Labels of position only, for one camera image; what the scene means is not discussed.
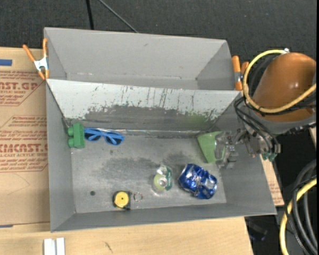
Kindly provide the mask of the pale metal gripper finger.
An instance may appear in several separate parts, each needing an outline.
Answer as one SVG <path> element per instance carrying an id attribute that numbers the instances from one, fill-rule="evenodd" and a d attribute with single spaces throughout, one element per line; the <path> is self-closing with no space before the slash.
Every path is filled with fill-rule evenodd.
<path id="1" fill-rule="evenodd" d="M 223 149 L 216 149 L 216 165 L 220 169 L 233 169 L 239 154 L 234 145 L 224 146 Z"/>
<path id="2" fill-rule="evenodd" d="M 216 135 L 216 145 L 224 145 L 224 146 L 232 146 L 236 145 L 237 140 L 232 132 L 229 131 L 221 131 Z"/>

